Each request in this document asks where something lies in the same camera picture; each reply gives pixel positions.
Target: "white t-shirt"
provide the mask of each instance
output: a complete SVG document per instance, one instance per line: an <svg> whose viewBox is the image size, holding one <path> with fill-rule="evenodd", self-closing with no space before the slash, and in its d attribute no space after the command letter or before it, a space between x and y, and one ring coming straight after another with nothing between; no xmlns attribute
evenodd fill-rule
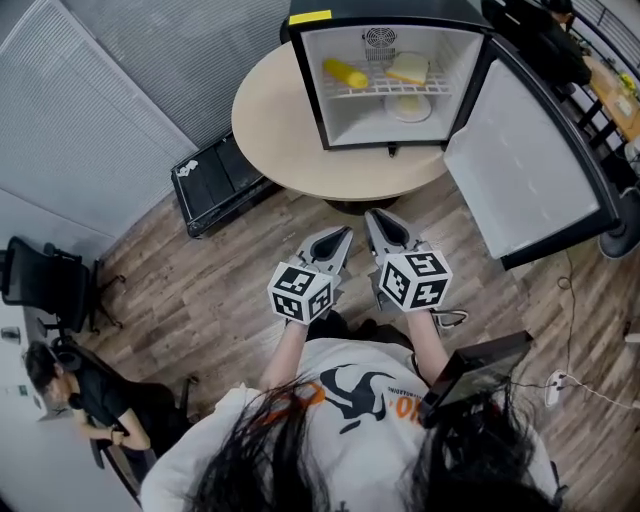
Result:
<svg viewBox="0 0 640 512"><path fill-rule="evenodd" d="M335 510L402 510L402 487L429 435L418 422L428 387L415 374L411 353L395 344L318 339L305 345L302 380L313 379L324 397L307 413L309 444L326 479ZM145 512L184 512L198 482L242 409L260 392L230 390L213 414L196 424L152 468L142 485ZM529 473L553 496L557 485L535 433Z"/></svg>

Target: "open fridge door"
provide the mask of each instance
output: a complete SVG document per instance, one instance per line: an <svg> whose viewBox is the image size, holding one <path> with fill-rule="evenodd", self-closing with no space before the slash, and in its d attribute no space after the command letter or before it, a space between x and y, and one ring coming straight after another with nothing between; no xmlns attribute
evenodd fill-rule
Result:
<svg viewBox="0 0 640 512"><path fill-rule="evenodd" d="M600 166L540 78L492 40L488 71L445 163L494 258L512 268L609 229Z"/></svg>

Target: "round table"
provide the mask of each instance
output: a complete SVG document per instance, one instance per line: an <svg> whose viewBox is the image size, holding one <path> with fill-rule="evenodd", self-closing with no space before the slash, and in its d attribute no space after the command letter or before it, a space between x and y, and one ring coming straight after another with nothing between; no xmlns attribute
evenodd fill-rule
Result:
<svg viewBox="0 0 640 512"><path fill-rule="evenodd" d="M359 202L396 198L447 170L434 146L401 146L394 158L386 147L324 150L291 43L245 77L231 122L240 150L267 178L349 213L362 209Z"/></svg>

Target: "bread slice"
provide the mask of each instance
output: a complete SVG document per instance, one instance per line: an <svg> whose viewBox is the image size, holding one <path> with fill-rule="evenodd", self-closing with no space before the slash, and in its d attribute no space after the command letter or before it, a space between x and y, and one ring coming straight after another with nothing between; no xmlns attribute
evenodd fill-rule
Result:
<svg viewBox="0 0 640 512"><path fill-rule="evenodd" d="M387 69L386 75L402 82L422 85L427 83L429 61L423 55L412 52L402 52Z"/></svg>

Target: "black storage box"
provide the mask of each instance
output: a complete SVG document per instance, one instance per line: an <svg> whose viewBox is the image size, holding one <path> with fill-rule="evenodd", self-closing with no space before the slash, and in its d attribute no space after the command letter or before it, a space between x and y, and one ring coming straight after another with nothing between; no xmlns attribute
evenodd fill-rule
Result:
<svg viewBox="0 0 640 512"><path fill-rule="evenodd" d="M187 166L193 168L180 176ZM176 165L171 181L193 238L225 226L281 188L247 161L232 133Z"/></svg>

